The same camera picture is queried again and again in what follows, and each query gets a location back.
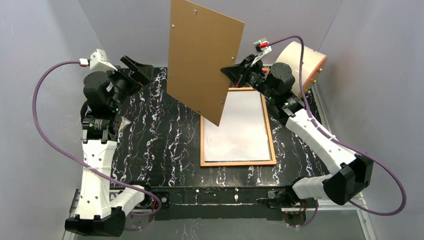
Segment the brown backing board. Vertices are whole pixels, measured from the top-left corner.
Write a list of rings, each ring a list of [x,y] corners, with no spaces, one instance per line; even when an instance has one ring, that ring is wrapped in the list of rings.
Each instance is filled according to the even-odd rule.
[[[218,126],[236,63],[244,22],[188,0],[170,4],[168,95]]]

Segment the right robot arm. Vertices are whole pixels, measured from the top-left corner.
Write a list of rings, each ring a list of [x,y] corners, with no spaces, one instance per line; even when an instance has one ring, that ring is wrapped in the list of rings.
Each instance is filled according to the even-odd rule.
[[[369,186],[373,161],[340,146],[323,135],[325,128],[308,115],[301,99],[292,92],[295,77],[291,67],[282,62],[273,64],[268,73],[262,62],[253,63],[253,56],[220,70],[236,88],[245,84],[258,91],[272,117],[295,133],[324,163],[329,174],[299,177],[283,190],[270,192],[270,208],[287,207],[307,199],[328,199],[344,205]]]

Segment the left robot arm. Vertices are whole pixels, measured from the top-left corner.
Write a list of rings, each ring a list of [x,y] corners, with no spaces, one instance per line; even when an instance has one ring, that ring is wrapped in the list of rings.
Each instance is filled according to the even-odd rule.
[[[91,72],[83,80],[86,101],[81,109],[81,189],[74,215],[65,221],[65,229],[78,235],[119,237],[136,206],[147,205],[150,215],[161,206],[144,181],[126,183],[116,198],[110,198],[113,156],[122,123],[120,106],[148,85],[154,73],[152,65],[128,56],[120,60],[124,67],[93,54],[88,62]]]

